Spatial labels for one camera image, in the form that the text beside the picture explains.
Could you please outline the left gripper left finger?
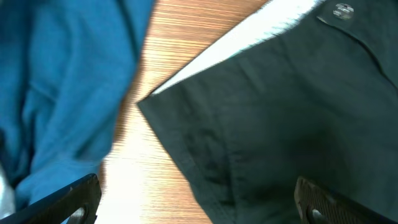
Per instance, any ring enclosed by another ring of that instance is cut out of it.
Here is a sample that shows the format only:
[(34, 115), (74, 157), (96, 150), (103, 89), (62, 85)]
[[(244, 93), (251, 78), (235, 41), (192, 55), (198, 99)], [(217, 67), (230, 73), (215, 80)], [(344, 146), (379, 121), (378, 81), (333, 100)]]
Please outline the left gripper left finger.
[(101, 200), (96, 174), (88, 174), (1, 220), (1, 224), (94, 224)]

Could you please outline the light denim shorts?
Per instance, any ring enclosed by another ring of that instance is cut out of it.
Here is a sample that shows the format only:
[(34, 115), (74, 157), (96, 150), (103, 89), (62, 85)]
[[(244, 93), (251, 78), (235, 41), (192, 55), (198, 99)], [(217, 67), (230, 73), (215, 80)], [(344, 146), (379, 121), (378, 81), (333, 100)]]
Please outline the light denim shorts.
[(16, 211), (14, 189), (9, 185), (4, 169), (0, 168), (0, 217), (12, 215)]

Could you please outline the blue t-shirt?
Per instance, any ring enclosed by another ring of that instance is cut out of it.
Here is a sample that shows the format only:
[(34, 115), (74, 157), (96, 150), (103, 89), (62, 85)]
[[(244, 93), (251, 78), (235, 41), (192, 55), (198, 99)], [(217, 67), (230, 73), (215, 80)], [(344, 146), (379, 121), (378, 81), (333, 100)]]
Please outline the blue t-shirt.
[(153, 1), (1, 1), (1, 165), (23, 208), (97, 173)]

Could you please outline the black shorts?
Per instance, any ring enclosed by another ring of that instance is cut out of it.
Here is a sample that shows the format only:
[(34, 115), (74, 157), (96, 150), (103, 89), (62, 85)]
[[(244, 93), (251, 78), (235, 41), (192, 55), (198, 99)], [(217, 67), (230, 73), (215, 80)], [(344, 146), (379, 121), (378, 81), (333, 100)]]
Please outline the black shorts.
[(139, 107), (214, 223), (298, 223), (298, 177), (397, 219), (397, 1), (326, 1)]

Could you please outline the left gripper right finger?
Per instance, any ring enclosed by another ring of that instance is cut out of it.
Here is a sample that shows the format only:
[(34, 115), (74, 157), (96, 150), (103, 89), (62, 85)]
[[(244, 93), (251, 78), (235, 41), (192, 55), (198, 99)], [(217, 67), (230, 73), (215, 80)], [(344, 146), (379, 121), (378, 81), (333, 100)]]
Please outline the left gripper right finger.
[(304, 224), (397, 224), (304, 177), (297, 179), (294, 199)]

